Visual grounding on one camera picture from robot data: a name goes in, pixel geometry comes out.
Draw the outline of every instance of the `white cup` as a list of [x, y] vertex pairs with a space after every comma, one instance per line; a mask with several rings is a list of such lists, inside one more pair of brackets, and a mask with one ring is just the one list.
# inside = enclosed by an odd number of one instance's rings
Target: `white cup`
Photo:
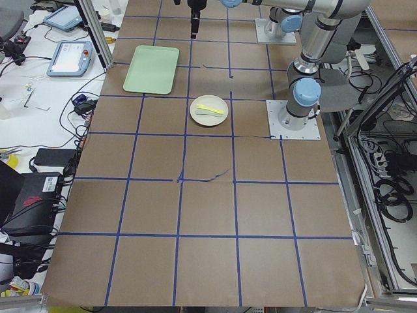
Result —
[[98, 14], [100, 15], [100, 17], [102, 18], [102, 21], [104, 23], [111, 23], [111, 15], [110, 15], [110, 10], [106, 9], [106, 8], [101, 8], [98, 11]]

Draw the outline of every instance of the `white plate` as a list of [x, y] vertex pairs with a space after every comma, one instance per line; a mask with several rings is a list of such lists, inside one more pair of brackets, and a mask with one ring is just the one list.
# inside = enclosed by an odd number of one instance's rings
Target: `white plate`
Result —
[[[196, 106], [199, 104], [204, 104], [208, 108], [223, 110], [224, 114], [222, 117], [195, 114]], [[224, 102], [223, 99], [217, 96], [205, 95], [205, 96], [196, 98], [191, 103], [190, 114], [193, 120], [199, 123], [200, 125], [216, 126], [222, 123], [227, 118], [227, 116], [229, 115], [229, 108], [227, 107], [227, 104], [226, 102]]]

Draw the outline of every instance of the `green tray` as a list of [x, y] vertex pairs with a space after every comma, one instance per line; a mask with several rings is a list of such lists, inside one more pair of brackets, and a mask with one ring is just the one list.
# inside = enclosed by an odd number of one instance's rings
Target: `green tray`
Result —
[[138, 46], [123, 89], [130, 93], [168, 95], [172, 90], [179, 53], [176, 48]]

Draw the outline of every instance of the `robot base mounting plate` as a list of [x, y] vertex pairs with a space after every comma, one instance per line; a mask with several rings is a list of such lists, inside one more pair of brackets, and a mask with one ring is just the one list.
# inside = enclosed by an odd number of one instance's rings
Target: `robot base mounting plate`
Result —
[[268, 23], [266, 18], [256, 18], [255, 19], [255, 28], [256, 35], [258, 38], [258, 43], [260, 44], [286, 44], [294, 45], [296, 44], [296, 39], [294, 33], [287, 33], [282, 38], [270, 37], [265, 33], [265, 25]]
[[319, 127], [316, 119], [309, 119], [302, 130], [289, 130], [278, 121], [278, 114], [287, 105], [286, 100], [267, 100], [266, 109], [268, 111], [269, 132], [272, 139], [283, 140], [320, 140]]

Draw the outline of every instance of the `gray floor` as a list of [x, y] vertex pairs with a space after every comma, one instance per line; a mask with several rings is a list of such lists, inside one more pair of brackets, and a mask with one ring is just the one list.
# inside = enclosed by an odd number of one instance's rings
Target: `gray floor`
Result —
[[25, 18], [29, 18], [32, 14], [30, 6], [34, 3], [33, 0], [0, 0], [1, 8], [15, 8], [25, 12]]

